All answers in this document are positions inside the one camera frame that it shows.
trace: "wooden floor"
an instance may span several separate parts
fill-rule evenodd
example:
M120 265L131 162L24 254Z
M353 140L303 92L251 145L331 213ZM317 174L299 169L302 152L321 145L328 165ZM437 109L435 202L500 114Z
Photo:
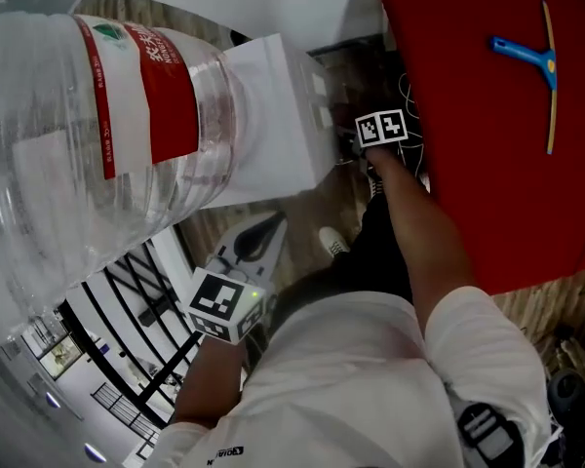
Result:
M83 0L76 12L177 29L222 50L231 46L228 29L149 0ZM395 89L393 64L385 59L373 40L363 40L318 56L332 74L342 79L349 100L364 112L381 109L386 104L394 105L395 99L400 98ZM335 112L334 117L338 124L346 126L355 114L345 109ZM289 231L274 279L280 289L329 264L330 259L318 241L320 227L330 225L348 241L353 240L368 198L366 178L356 164L351 163L335 168L312 191L286 199L203 210L182 222L180 228L197 262L203 264L230 225L259 212L284 211ZM494 299L538 345L545 360L551 355L550 348L544 348L547 336L559 324L575 328L579 338L585 338L585 271L538 287L497 295Z

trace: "red label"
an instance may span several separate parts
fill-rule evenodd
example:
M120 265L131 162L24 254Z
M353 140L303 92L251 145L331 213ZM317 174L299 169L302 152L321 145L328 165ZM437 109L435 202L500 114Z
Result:
M98 54L96 41L91 34L91 29L77 16L74 19L78 23L85 46L89 55L89 63L94 76L94 91L96 93L97 123L99 124L99 142L101 144L101 161L104 168L104 178L115 177L115 160L113 156L113 137L110 124L110 112L108 110L108 97L106 95L106 79L104 69Z
M162 33L138 24L124 27L140 52L140 73L149 104L152 164L197 151L199 120L186 64Z

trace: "black pants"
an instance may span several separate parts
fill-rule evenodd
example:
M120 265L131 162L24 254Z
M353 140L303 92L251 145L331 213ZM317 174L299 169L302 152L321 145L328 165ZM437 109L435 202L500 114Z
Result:
M411 303L408 268L394 237L383 194L370 200L362 231L327 269L313 272L280 292L269 332L273 334L297 310L314 301L349 292L381 292Z

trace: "bottle label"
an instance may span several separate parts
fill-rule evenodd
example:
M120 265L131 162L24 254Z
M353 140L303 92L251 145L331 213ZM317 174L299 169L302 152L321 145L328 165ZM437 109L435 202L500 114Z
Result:
M74 18L94 77L104 178L197 151L193 84L172 41L140 24Z

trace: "short sleeve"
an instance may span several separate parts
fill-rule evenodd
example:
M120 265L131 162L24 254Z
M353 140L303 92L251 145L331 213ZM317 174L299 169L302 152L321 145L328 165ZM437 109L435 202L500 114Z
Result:
M176 468L182 458L209 430L192 423L175 423L165 428L158 437L152 453L143 468Z
M551 435L544 368L491 297L472 287L445 296L429 317L425 349L458 397L497 407L518 424L529 465L540 457Z

